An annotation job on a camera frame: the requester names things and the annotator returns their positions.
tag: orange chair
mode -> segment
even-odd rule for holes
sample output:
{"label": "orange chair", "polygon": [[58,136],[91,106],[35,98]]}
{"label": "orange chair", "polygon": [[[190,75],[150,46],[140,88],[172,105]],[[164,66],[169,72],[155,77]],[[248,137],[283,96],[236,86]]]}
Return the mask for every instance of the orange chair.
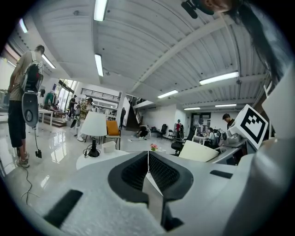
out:
{"label": "orange chair", "polygon": [[106,142],[106,138],[116,139],[116,147],[117,141],[119,139],[119,150],[121,148],[121,130],[118,128],[118,124],[115,120],[109,120],[106,122],[106,130],[107,135],[104,136],[103,143]]}

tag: lamp base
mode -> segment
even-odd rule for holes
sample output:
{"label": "lamp base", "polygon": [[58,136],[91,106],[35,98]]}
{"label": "lamp base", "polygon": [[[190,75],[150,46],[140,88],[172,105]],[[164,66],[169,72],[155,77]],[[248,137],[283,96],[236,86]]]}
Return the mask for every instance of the lamp base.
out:
{"label": "lamp base", "polygon": [[88,153],[89,157],[98,157],[100,155],[100,153],[96,150],[96,140],[93,139],[92,140],[92,147],[91,150]]}

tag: railing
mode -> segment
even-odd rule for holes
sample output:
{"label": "railing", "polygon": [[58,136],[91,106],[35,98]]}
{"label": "railing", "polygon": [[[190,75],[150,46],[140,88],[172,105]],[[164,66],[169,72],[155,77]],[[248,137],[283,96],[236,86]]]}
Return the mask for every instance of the railing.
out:
{"label": "railing", "polygon": [[104,99],[108,99],[108,100],[120,101],[120,97],[110,95],[110,94],[105,94],[102,92],[93,91],[90,89],[85,89],[85,88],[83,88],[81,90],[81,94],[84,94],[86,96],[93,96],[93,97],[97,97],[97,98],[104,98]]}
{"label": "railing", "polygon": [[134,112],[135,112],[135,117],[138,124],[142,124],[142,117],[140,116],[139,112],[138,111],[134,111]]}
{"label": "railing", "polygon": [[136,100],[133,101],[133,106],[137,105],[137,104],[140,104],[142,102],[146,101],[145,99],[143,98],[138,98]]}

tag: ceiling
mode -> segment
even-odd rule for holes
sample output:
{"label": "ceiling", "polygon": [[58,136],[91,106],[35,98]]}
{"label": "ceiling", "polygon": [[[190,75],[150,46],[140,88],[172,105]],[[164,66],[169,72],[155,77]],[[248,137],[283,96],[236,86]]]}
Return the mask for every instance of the ceiling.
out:
{"label": "ceiling", "polygon": [[[41,0],[24,17],[29,34],[16,27],[9,40],[23,50],[24,42],[30,49],[43,42],[57,66],[48,68],[50,75],[124,90],[157,104],[253,104],[266,70],[245,28],[226,15],[198,11],[192,19],[181,2],[109,0],[105,20],[96,22],[94,0]],[[102,55],[103,77],[95,53]],[[240,78],[199,83],[232,71],[239,71]],[[170,99],[157,98],[174,89],[179,93]]]}

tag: glossy floor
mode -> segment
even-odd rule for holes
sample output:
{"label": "glossy floor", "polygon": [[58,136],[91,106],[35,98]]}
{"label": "glossy floor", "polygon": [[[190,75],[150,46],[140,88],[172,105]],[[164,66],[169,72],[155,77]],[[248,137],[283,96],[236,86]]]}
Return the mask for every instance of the glossy floor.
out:
{"label": "glossy floor", "polygon": [[[82,151],[91,143],[90,139],[86,143],[79,142],[73,136],[69,127],[52,128],[41,124],[39,136],[37,137],[38,148],[42,151],[42,159],[35,157],[36,143],[33,132],[28,133],[27,129],[27,152],[30,154],[27,169],[29,172],[28,180],[33,184],[31,192],[35,195],[29,195],[28,204],[34,207],[38,196],[42,197],[48,191],[54,191],[55,187],[63,180],[74,174],[76,170],[76,161],[82,154]],[[150,144],[155,143],[159,151],[174,153],[171,149],[171,141],[156,137],[149,137],[148,140],[139,140],[128,135],[122,135],[121,150],[126,152],[137,152],[150,150]],[[8,124],[0,124],[0,167],[1,174],[7,183],[11,193],[20,198],[23,193],[28,191],[30,184],[26,180],[27,172],[22,167],[16,165],[16,153],[11,147]]]}

